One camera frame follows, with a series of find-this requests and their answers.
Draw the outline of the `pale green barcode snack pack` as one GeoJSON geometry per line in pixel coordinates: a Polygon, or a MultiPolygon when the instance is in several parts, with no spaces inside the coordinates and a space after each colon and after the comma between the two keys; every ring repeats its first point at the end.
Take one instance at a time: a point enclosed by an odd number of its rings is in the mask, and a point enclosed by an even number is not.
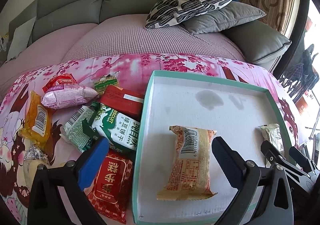
{"type": "Polygon", "coordinates": [[[91,148],[92,138],[86,135],[82,128],[82,121],[88,120],[93,111],[88,106],[82,106],[62,127],[61,137],[69,144],[75,146],[81,153],[91,148]]]}

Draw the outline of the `green white biscuit pack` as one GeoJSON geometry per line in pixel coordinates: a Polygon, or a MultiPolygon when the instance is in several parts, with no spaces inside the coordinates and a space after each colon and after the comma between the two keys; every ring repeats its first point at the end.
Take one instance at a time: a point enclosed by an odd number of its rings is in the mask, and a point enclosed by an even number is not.
{"type": "Polygon", "coordinates": [[[100,102],[91,103],[89,108],[93,113],[81,121],[84,134],[92,139],[107,138],[109,147],[119,153],[137,149],[140,122],[100,102]]]}

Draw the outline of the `orange yellow snack pack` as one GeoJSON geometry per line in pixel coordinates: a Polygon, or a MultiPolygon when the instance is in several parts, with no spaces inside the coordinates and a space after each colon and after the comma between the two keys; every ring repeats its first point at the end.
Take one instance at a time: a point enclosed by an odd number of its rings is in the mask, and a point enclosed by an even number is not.
{"type": "Polygon", "coordinates": [[[53,109],[42,105],[41,96],[32,90],[24,127],[18,131],[18,135],[44,149],[51,134],[54,112],[53,109]]]}

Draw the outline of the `red gold patterned snack pack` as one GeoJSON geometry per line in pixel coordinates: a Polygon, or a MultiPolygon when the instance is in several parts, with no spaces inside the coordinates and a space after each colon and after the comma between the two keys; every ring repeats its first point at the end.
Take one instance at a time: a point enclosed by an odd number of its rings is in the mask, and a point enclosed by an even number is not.
{"type": "Polygon", "coordinates": [[[126,210],[132,190],[133,162],[126,155],[109,150],[87,195],[101,215],[126,224],[126,210]]]}

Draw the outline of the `beige barcode snack pack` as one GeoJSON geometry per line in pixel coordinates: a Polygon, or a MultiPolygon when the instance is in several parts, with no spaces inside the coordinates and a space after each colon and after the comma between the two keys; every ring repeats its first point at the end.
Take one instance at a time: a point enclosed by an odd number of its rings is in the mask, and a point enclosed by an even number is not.
{"type": "Polygon", "coordinates": [[[170,126],[176,135],[175,156],[167,185],[157,192],[160,201],[206,200],[210,189],[210,146],[216,131],[170,126]]]}

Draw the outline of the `red foil snack pack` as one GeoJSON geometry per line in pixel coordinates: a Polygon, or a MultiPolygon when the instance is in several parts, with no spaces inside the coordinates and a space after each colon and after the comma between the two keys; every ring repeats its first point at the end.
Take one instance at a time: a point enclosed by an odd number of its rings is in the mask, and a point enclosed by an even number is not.
{"type": "Polygon", "coordinates": [[[46,93],[50,88],[61,85],[61,84],[69,84],[69,83],[77,83],[76,79],[73,77],[73,75],[65,73],[61,75],[57,75],[53,78],[51,78],[45,86],[43,86],[42,90],[44,93],[46,93]]]}

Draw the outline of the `pink checked sofa cover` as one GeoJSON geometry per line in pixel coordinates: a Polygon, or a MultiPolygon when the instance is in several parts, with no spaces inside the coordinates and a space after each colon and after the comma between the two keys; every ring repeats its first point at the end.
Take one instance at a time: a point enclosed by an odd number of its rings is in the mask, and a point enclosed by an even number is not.
{"type": "Polygon", "coordinates": [[[193,35],[179,25],[145,29],[146,15],[123,15],[100,24],[71,25],[45,35],[1,66],[1,98],[24,73],[69,60],[120,54],[191,54],[243,61],[221,33],[193,35]]]}

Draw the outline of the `clear yellow pastry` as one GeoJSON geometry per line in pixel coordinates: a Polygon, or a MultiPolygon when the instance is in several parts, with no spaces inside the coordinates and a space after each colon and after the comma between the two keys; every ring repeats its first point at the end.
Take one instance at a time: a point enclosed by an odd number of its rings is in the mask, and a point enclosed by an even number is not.
{"type": "Polygon", "coordinates": [[[29,190],[31,190],[37,167],[40,164],[47,168],[50,167],[47,155],[36,145],[32,145],[27,150],[23,160],[24,179],[29,190]]]}

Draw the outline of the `small green cream packet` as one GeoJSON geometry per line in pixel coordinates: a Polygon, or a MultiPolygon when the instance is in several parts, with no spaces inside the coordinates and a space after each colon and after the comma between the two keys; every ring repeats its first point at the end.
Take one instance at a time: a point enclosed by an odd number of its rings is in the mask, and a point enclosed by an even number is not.
{"type": "Polygon", "coordinates": [[[98,92],[100,96],[104,94],[108,86],[119,87],[117,73],[103,75],[99,79],[94,81],[94,89],[98,92]]]}

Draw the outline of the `grey sofa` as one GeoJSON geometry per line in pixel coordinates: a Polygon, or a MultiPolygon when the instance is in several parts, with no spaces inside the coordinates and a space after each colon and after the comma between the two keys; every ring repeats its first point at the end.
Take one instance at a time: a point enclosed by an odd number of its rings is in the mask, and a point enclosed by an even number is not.
{"type": "MultiPolygon", "coordinates": [[[[71,25],[94,23],[123,15],[148,15],[159,0],[35,0],[9,24],[9,38],[24,22],[36,17],[29,43],[71,25]]],[[[270,69],[291,41],[259,20],[217,32],[229,38],[244,60],[270,69]]]]}

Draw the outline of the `pink snack bag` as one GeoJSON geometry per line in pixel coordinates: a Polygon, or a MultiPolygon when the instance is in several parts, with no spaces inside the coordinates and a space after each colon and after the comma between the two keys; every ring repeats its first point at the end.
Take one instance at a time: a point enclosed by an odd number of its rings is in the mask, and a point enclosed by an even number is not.
{"type": "Polygon", "coordinates": [[[45,92],[41,103],[51,109],[63,109],[83,105],[99,95],[93,88],[66,83],[53,86],[45,92]]]}

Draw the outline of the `small cream snack packet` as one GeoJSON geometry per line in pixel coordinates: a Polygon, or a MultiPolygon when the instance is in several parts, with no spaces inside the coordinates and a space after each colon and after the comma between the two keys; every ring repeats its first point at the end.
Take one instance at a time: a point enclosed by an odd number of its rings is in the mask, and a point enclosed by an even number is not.
{"type": "Polygon", "coordinates": [[[269,141],[284,156],[284,146],[278,124],[264,124],[259,126],[264,140],[269,141]]]}

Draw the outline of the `teal shallow cardboard tray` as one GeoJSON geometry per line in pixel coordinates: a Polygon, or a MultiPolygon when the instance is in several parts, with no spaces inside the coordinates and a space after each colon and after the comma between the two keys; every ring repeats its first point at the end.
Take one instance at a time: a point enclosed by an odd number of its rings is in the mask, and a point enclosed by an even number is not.
{"type": "Polygon", "coordinates": [[[264,166],[260,126],[277,123],[286,150],[294,145],[281,105],[269,90],[193,73],[156,70],[147,86],[137,145],[132,211],[136,224],[214,223],[236,195],[214,156],[214,196],[198,201],[160,201],[175,156],[174,125],[215,130],[243,159],[264,166]]]}

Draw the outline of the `dark red snack box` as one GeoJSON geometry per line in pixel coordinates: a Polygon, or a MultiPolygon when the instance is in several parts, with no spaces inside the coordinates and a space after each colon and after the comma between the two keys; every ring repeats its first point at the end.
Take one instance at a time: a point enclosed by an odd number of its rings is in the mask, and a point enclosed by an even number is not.
{"type": "Polygon", "coordinates": [[[100,102],[139,121],[143,110],[144,95],[109,85],[101,96],[100,102]]]}

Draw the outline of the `pale grey cushion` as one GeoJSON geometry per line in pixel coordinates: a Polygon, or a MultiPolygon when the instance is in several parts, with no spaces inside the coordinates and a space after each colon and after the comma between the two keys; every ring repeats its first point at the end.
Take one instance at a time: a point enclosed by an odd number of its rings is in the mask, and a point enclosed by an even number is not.
{"type": "Polygon", "coordinates": [[[7,61],[16,59],[27,48],[35,21],[36,17],[33,17],[15,29],[7,61]]]}

